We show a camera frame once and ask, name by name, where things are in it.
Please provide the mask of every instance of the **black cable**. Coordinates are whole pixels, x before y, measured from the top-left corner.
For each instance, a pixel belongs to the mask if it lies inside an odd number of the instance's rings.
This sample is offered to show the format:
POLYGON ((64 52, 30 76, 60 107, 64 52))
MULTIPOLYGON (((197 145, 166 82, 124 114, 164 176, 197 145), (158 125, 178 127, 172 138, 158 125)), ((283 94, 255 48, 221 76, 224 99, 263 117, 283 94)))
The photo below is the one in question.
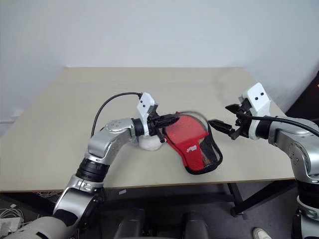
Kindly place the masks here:
POLYGON ((290 119, 283 119, 283 118, 277 118, 277 117, 270 117, 270 116, 265 116, 265 117, 257 117, 257 116, 248 116, 245 114, 237 114, 237 117, 243 117, 243 118, 247 118, 250 120, 265 120, 265 121, 276 121, 276 122, 282 122, 282 123, 288 123, 288 124, 292 124, 294 126, 303 128, 311 133, 313 133, 314 135, 316 135, 317 137, 319 137, 319 131, 315 130, 314 128, 309 127, 308 125, 305 125, 303 123, 299 123, 290 119))
POLYGON ((99 118, 99 115, 102 111, 102 109, 104 108, 104 106, 110 102, 112 99, 116 98, 116 97, 119 97, 119 96, 127 96, 127 95, 137 95, 139 98, 141 98, 142 96, 142 93, 137 93, 137 92, 125 92, 125 93, 120 93, 120 94, 117 94, 117 95, 114 95, 112 97, 110 97, 107 101, 105 101, 101 107, 99 108, 98 112, 96 113, 96 116, 94 118, 94 122, 93 122, 93 126, 92 126, 92 130, 91 130, 91 137, 94 135, 94 130, 95 130, 95 126, 96 126, 96 122, 98 121, 98 118, 99 118))
POLYGON ((313 122, 319 122, 319 118, 316 118, 316 119, 310 119, 310 121, 313 121, 313 122))
POLYGON ((99 239, 103 239, 103 231, 102 231, 102 217, 101 214, 99 215, 99 222, 98 222, 98 228, 99 228, 99 239))

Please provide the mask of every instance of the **white wall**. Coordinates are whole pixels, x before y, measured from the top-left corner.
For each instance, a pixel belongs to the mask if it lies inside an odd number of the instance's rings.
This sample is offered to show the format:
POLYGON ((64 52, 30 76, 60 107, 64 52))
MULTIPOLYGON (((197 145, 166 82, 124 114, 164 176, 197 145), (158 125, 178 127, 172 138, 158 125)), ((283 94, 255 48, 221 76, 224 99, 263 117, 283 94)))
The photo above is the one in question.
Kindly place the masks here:
POLYGON ((63 66, 243 66, 286 111, 319 69, 318 12, 317 0, 2 0, 0 119, 63 66))

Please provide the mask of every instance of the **white cable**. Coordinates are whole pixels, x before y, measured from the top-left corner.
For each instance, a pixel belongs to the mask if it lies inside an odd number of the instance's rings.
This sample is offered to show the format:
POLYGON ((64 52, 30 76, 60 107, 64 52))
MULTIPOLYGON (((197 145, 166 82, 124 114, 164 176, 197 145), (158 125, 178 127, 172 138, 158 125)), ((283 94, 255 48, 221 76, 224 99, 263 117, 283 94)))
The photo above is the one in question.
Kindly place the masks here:
POLYGON ((23 223, 24 223, 24 216, 23 216, 23 212, 20 209, 15 209, 15 208, 1 208, 0 209, 0 218, 10 218, 10 217, 14 217, 14 218, 21 218, 21 223, 19 228, 22 227, 23 223))
POLYGON ((21 228, 24 227, 25 225, 28 225, 29 223, 32 223, 32 221, 26 222, 26 223, 21 223, 21 228))
POLYGON ((37 195, 43 198, 49 198, 55 195, 60 195, 62 192, 60 191, 55 191, 55 192, 38 192, 37 195))

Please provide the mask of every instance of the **metal frame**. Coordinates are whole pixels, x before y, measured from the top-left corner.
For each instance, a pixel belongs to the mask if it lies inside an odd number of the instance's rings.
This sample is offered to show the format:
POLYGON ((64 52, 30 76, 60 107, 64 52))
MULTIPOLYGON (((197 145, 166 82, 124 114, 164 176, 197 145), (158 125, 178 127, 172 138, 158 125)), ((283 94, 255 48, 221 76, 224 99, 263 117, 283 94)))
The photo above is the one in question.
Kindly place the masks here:
POLYGON ((282 195, 283 193, 293 189, 296 186, 295 180, 279 180, 274 181, 259 190, 257 193, 247 198, 245 201, 240 201, 235 203, 235 206, 231 209, 231 215, 236 217, 237 215, 241 215, 244 211, 253 209, 257 206, 260 206, 275 197, 282 195))
MULTIPOLYGON (((296 186, 294 180, 274 181, 249 197, 242 199, 240 191, 236 183, 227 183, 230 194, 226 192, 218 193, 201 193, 191 195, 173 195, 173 196, 155 196, 145 198, 120 199, 106 201, 103 210, 122 210, 131 208, 147 208, 147 207, 163 207, 163 206, 180 206, 191 204, 209 204, 216 202, 234 202, 231 209, 231 215, 236 217, 242 215, 243 219, 247 219, 244 211, 253 209, 296 186)), ((50 215, 53 212, 54 203, 48 199, 41 198, 35 193, 0 193, 0 198, 5 200, 13 200, 22 206, 43 215, 50 215)))

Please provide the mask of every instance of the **cable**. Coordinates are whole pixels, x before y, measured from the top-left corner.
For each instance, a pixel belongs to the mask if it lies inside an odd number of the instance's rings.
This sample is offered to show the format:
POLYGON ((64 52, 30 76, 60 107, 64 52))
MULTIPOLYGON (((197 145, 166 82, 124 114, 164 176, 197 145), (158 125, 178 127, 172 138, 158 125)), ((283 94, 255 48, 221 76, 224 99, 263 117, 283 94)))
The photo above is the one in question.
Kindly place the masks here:
POLYGON ((93 126, 92 126, 92 130, 91 130, 91 137, 94 135, 94 130, 95 130, 95 126, 96 126, 96 122, 98 121, 98 118, 99 118, 99 115, 102 111, 102 109, 104 108, 104 106, 110 102, 112 99, 116 98, 116 97, 119 97, 119 96, 127 96, 127 95, 137 95, 139 98, 141 98, 142 96, 142 93, 137 93, 137 92, 125 92, 125 93, 120 93, 120 94, 117 94, 117 95, 114 95, 112 97, 110 97, 107 101, 105 101, 101 107, 99 108, 98 112, 96 113, 95 115, 95 118, 94 118, 94 122, 93 122, 93 126))
POLYGON ((24 226, 28 225, 29 223, 32 223, 33 221, 29 221, 29 222, 26 222, 26 223, 21 223, 21 228, 23 228, 24 226))
POLYGON ((103 239, 103 231, 102 231, 102 218, 101 218, 101 214, 99 215, 99 222, 98 222, 98 228, 99 228, 99 239, 103 239))
POLYGON ((43 197, 43 198, 50 198, 50 197, 55 196, 55 195, 61 196, 62 192, 61 191, 38 192, 36 194, 39 195, 40 197, 43 197))
POLYGON ((257 117, 257 116, 248 116, 248 115, 245 115, 245 114, 237 114, 237 117, 238 116, 246 118, 246 119, 250 119, 250 120, 276 121, 276 122, 292 124, 294 126, 303 128, 303 129, 313 133, 317 137, 319 137, 319 131, 315 130, 314 128, 309 127, 308 125, 305 125, 303 123, 299 123, 299 122, 296 122, 296 121, 293 121, 293 120, 290 120, 290 119, 276 118, 276 117, 270 117, 270 116, 257 117))
POLYGON ((15 208, 2 208, 0 209, 0 218, 21 218, 19 228, 25 226, 23 212, 20 209, 15 208))
POLYGON ((313 121, 313 122, 319 122, 319 118, 316 118, 316 119, 310 119, 310 121, 313 121))

